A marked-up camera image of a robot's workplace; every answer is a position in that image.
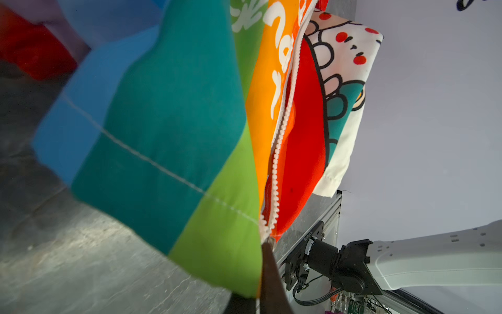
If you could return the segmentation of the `colourful rainbow kids jacket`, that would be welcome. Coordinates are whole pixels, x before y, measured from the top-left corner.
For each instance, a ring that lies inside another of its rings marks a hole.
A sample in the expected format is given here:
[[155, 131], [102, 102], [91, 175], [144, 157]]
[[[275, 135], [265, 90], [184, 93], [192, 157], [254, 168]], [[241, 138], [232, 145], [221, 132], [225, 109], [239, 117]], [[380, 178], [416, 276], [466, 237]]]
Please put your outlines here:
[[36, 123], [36, 161], [245, 298], [265, 239], [337, 190], [383, 38], [318, 1], [1, 2], [1, 59], [71, 75]]

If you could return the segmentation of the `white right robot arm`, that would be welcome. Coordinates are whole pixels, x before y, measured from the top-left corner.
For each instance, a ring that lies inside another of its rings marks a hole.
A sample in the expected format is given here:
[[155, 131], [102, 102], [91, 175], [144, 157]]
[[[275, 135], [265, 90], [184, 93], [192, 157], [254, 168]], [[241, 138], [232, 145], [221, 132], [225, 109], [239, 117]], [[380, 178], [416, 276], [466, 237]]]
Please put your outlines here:
[[421, 286], [500, 285], [501, 221], [391, 242], [365, 239], [341, 249], [312, 239], [307, 265], [336, 289], [360, 295]]

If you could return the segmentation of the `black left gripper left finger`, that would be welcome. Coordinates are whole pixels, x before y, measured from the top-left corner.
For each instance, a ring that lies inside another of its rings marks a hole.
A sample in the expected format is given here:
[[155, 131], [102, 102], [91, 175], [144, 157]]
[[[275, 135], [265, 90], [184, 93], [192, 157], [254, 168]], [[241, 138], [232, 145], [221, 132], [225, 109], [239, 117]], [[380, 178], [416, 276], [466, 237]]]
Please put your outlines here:
[[232, 293], [223, 314], [255, 314], [256, 300]]

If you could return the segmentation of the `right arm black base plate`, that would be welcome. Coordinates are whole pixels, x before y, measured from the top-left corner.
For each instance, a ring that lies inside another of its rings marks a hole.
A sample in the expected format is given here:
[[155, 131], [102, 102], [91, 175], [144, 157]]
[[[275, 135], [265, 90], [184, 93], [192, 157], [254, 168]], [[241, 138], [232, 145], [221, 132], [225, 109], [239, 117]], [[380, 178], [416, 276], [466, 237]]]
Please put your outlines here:
[[324, 221], [317, 222], [286, 257], [282, 277], [287, 291], [298, 283], [300, 287], [306, 284], [310, 272], [308, 254], [314, 240], [324, 240]]

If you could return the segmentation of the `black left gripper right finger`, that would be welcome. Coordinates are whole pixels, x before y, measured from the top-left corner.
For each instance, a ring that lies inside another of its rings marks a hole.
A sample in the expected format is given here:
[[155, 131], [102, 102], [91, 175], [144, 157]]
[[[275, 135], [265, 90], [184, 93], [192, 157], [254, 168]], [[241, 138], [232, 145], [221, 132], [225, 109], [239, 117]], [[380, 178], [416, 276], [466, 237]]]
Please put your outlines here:
[[293, 314], [279, 276], [273, 246], [265, 242], [262, 246], [263, 270], [261, 276], [260, 313]]

